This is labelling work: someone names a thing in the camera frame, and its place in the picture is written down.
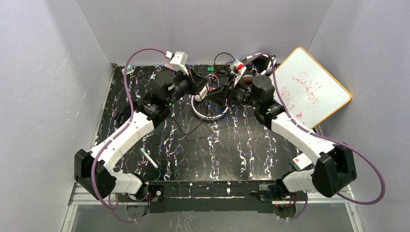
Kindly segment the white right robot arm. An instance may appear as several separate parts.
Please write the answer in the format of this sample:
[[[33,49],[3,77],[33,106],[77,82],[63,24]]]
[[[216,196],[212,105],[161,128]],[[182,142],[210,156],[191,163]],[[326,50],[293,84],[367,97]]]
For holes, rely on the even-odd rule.
[[[332,197],[357,178],[353,153],[345,146],[321,139],[302,124],[293,123],[274,99],[275,87],[265,75],[257,75],[250,84],[226,82],[208,96],[221,107],[245,104],[254,107],[259,123],[281,135],[300,149],[314,169],[295,171],[276,180],[274,191],[282,196],[293,192],[318,192]]]

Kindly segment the black headphones with cable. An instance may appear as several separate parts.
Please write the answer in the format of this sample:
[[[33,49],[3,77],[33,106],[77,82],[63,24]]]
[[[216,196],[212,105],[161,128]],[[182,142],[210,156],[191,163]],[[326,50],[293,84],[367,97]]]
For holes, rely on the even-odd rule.
[[[117,125],[122,126],[128,120],[128,118],[131,116],[131,112],[132,112],[131,111],[131,106],[128,105],[128,106],[124,107],[119,113],[117,113],[116,116],[115,116],[115,120],[116,120]],[[180,133],[182,135],[185,135],[185,136],[188,136],[188,135],[192,134],[194,131],[196,131],[204,123],[204,121],[201,120],[200,123],[195,128],[193,128],[192,130],[183,131],[182,128],[181,128],[180,123],[174,117],[168,116],[168,118],[173,120],[176,123]]]

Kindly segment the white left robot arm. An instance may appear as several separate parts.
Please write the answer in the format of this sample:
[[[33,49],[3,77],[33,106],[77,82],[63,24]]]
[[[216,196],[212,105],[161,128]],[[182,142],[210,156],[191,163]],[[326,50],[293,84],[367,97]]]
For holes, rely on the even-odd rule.
[[[175,102],[186,94],[198,94],[206,83],[207,78],[192,69],[187,73],[157,73],[145,96],[132,104],[130,118],[89,151],[77,151],[74,156],[75,181],[101,201],[112,193],[138,194],[147,182],[136,174],[114,172],[116,163],[170,115]]]

